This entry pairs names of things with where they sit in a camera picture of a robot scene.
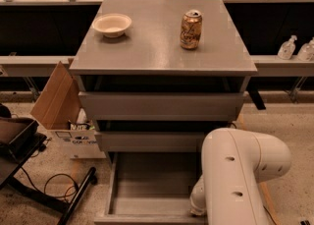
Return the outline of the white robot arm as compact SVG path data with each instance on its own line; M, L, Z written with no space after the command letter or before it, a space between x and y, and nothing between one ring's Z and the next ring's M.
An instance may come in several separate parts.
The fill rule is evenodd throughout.
M210 132L202 145L202 175L190 212L208 225L269 225L258 184L285 175L291 153L280 139L239 129Z

